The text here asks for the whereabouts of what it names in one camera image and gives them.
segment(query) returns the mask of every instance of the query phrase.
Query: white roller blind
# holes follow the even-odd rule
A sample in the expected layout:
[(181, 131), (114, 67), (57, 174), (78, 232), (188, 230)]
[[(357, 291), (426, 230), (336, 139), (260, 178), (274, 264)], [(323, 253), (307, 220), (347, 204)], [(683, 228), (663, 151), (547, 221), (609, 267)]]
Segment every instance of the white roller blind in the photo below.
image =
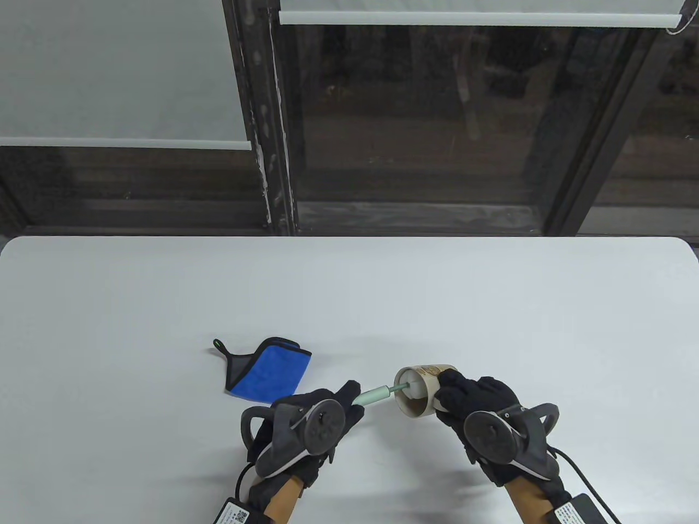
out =
[(684, 0), (281, 0), (283, 24), (675, 27)]
[(221, 0), (0, 0), (0, 145), (249, 149)]

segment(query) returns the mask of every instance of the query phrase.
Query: glass pane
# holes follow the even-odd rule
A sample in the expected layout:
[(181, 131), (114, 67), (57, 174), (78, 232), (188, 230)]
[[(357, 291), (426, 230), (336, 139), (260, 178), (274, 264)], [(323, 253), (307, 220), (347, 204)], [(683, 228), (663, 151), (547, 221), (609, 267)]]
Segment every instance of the glass pane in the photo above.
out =
[(0, 147), (0, 184), (41, 231), (264, 234), (267, 222), (251, 152)]
[(282, 27), (302, 231), (539, 234), (626, 36)]
[(699, 238), (699, 25), (643, 110), (580, 233)]

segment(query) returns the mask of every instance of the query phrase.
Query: qr code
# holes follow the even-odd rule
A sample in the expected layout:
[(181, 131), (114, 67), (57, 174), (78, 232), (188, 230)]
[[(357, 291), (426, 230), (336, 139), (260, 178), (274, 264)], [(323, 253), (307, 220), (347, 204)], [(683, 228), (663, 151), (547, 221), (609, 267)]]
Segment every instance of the qr code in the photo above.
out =
[(229, 501), (221, 510), (221, 514), (215, 524), (245, 524), (249, 516), (249, 511)]
[(238, 513), (233, 517), (233, 521), (236, 524), (245, 524), (245, 521), (247, 520), (247, 517), (250, 515), (250, 513), (244, 509), (241, 509), (238, 511)]

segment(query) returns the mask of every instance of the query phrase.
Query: blue cloth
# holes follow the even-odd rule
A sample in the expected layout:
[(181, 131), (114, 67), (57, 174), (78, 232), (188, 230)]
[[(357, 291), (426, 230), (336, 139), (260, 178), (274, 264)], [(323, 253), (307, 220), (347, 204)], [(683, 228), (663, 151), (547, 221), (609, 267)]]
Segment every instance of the blue cloth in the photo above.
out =
[(228, 362), (226, 390), (236, 397), (265, 404), (296, 392), (311, 357), (310, 351), (280, 337), (268, 338), (249, 355), (229, 353), (218, 339), (214, 346)]

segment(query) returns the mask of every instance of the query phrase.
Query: black glove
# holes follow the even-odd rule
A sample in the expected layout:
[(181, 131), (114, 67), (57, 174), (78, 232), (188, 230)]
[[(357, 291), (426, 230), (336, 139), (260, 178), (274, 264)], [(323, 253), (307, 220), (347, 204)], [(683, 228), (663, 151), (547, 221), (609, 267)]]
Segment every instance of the black glove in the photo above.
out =
[(499, 412), (519, 404), (512, 390), (493, 377), (481, 377), (475, 381), (465, 378), (456, 370), (442, 371), (438, 378), (440, 388), (435, 393), (435, 398), (449, 412), (437, 411), (437, 418), (454, 430), (471, 463), (477, 461), (484, 473), (498, 486), (522, 476), (524, 472), (518, 467), (489, 463), (483, 457), (479, 457), (463, 433), (463, 422), (473, 412)]
[[(340, 436), (342, 439), (347, 432), (352, 429), (352, 426), (359, 422), (364, 416), (363, 406), (352, 405), (352, 402), (355, 398), (357, 398), (360, 392), (361, 388), (359, 383), (355, 382), (354, 380), (349, 380), (337, 393), (333, 393), (328, 389), (317, 389), (310, 393), (304, 393), (303, 395), (292, 395), (291, 397), (280, 398), (274, 402), (274, 404), (272, 404), (272, 407), (278, 404), (311, 407), (316, 405), (321, 400), (326, 400), (329, 398), (337, 400), (345, 409), (345, 428)], [(260, 453), (262, 453), (267, 445), (272, 442), (272, 430), (272, 422), (265, 420), (262, 423), (262, 426), (260, 426), (257, 435), (255, 435), (250, 450), (247, 452), (248, 462), (256, 462)], [(335, 448), (332, 448), (324, 455), (302, 458), (300, 461), (287, 468), (282, 473), (275, 475), (270, 479), (265, 479), (260, 484), (253, 486), (250, 489), (249, 502), (253, 505), (253, 507), (264, 509), (269, 503), (269, 500), (271, 500), (272, 496), (274, 496), (274, 494), (276, 494), (276, 492), (279, 491), (279, 489), (281, 489), (281, 487), (292, 476), (298, 477), (303, 482), (304, 488), (310, 487), (318, 478), (320, 467), (325, 463), (325, 460), (328, 457), (332, 463), (334, 452)]]

